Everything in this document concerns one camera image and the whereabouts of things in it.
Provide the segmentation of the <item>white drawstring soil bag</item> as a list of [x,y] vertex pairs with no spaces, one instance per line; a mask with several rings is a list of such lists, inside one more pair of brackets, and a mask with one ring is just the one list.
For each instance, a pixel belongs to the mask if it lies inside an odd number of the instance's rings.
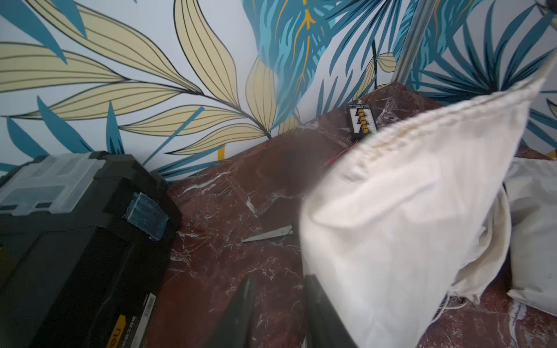
[[556,56],[509,90],[365,137],[300,211],[304,273],[357,347],[415,347],[502,187]]

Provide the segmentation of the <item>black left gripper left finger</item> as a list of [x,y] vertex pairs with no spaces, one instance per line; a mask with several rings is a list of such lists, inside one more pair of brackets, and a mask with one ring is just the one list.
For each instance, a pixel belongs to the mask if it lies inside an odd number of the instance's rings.
[[255,297],[255,279],[242,279],[204,347],[249,347]]

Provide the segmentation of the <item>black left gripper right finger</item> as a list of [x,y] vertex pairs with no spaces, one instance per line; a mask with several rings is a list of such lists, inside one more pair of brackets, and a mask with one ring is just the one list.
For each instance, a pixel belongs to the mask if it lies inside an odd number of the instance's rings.
[[357,347],[315,275],[303,284],[307,347]]

